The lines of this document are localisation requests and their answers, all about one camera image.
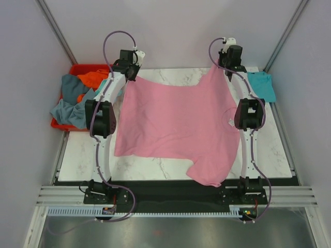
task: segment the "black bracket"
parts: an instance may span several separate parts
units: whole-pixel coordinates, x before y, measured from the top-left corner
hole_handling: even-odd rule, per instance
[[[259,205],[267,204],[267,197],[261,177],[249,179],[240,177],[237,188],[223,187],[220,191],[222,205]]]
[[[85,102],[85,117],[86,127],[90,130],[94,109],[97,106],[96,100],[87,100]],[[102,111],[102,114],[95,116],[92,134],[103,136],[107,138],[108,135],[113,134],[116,129],[116,117],[113,106],[110,102],[101,102],[97,113]]]
[[[234,116],[234,125],[237,129],[243,129],[246,132],[248,128],[258,128],[262,124],[262,119],[263,109],[258,100],[240,99]]]
[[[246,68],[241,65],[242,59],[241,55],[243,52],[243,48],[240,45],[231,45],[228,48],[226,53],[223,53],[223,49],[221,49],[219,54],[218,65],[232,71],[243,71],[247,72]],[[225,71],[226,76],[228,76],[229,80],[232,79],[232,72]]]
[[[112,188],[104,182],[88,182],[88,188],[85,190],[84,204],[93,205],[126,205],[132,204],[131,195],[124,189]]]
[[[133,63],[133,57],[136,57],[136,62]],[[126,80],[135,81],[140,66],[137,66],[138,55],[135,51],[121,50],[119,59],[112,66],[113,71],[120,72],[125,75]]]

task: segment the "gray wall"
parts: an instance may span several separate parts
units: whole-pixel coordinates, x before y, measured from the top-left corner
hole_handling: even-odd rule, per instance
[[[315,190],[331,232],[331,1],[313,0],[271,73],[304,184]]]
[[[49,110],[69,60],[33,0],[0,3],[0,244],[23,245],[61,132]]]
[[[146,53],[144,68],[208,67],[210,42],[235,37],[243,63],[263,68],[300,0],[45,0],[78,63],[104,63],[102,43],[115,30],[130,32]],[[107,43],[110,61],[132,41]],[[216,42],[213,54],[222,47]]]

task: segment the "marble table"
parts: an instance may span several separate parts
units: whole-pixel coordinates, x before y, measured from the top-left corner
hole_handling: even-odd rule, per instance
[[[257,67],[246,68],[248,71],[258,71]],[[165,85],[192,86],[196,85],[208,68],[193,69],[145,69],[139,76],[147,80]],[[232,83],[228,86],[233,99],[238,104],[239,96]],[[116,119],[119,120],[123,98],[114,104]],[[115,132],[110,145],[109,167],[112,180],[191,180],[186,175],[187,169],[193,164],[190,160],[141,158],[137,156],[115,157]],[[87,132],[70,132],[64,154],[59,181],[90,180],[95,166],[94,140]],[[258,166],[267,177],[291,178],[292,173],[286,159],[285,151],[276,127],[270,105],[266,104],[266,124],[258,136]],[[228,179],[239,178],[242,170],[242,146],[238,147],[237,157],[228,175]]]

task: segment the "pink shirt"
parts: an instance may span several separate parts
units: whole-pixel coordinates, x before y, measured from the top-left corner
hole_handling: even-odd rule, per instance
[[[124,95],[115,156],[190,159],[187,175],[220,186],[239,145],[236,104],[223,70],[212,66],[196,86],[168,86],[137,77]]]

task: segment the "red plastic bin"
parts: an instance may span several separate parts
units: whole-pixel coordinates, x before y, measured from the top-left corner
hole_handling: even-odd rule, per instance
[[[90,71],[97,71],[99,69],[107,70],[108,66],[107,65],[73,65],[69,71],[69,74],[77,76],[80,74],[86,74]],[[54,118],[52,118],[51,126],[53,128],[57,128],[57,129],[60,129],[62,131],[67,131],[67,132],[70,132],[70,131],[87,132],[88,131],[87,129],[78,129],[73,125],[60,125],[57,123],[57,121]]]

